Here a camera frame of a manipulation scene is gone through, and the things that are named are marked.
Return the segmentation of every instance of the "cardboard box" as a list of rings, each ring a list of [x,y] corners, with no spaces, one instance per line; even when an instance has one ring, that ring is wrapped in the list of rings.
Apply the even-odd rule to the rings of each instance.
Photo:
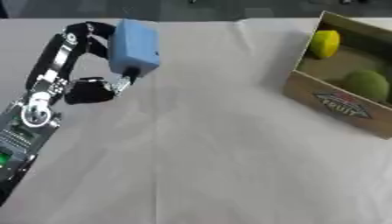
[[[314,33],[317,30],[338,31],[339,50],[331,58],[315,59],[308,50],[311,38],[284,86],[284,94],[379,137],[392,137],[388,102],[371,101],[339,87],[348,73],[361,69],[375,70],[392,80],[392,31],[330,12],[322,14]]]

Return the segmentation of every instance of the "robotic hand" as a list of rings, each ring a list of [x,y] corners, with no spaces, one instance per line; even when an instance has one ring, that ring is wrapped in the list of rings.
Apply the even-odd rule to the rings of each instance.
[[[94,36],[106,39],[108,47]],[[158,67],[156,42],[153,30],[126,19],[117,27],[72,24],[52,37],[27,78],[25,93],[0,115],[0,206],[60,127],[61,113],[53,105],[63,97],[71,105],[114,99],[137,77]],[[108,60],[112,72],[121,74],[118,81],[110,83],[101,77],[70,80],[74,64],[85,53]]]

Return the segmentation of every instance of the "blue cube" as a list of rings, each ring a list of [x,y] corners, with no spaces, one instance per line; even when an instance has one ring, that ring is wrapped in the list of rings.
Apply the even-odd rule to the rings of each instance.
[[[123,19],[109,40],[108,56],[113,73],[137,67],[143,77],[159,67],[158,32],[139,21]]]

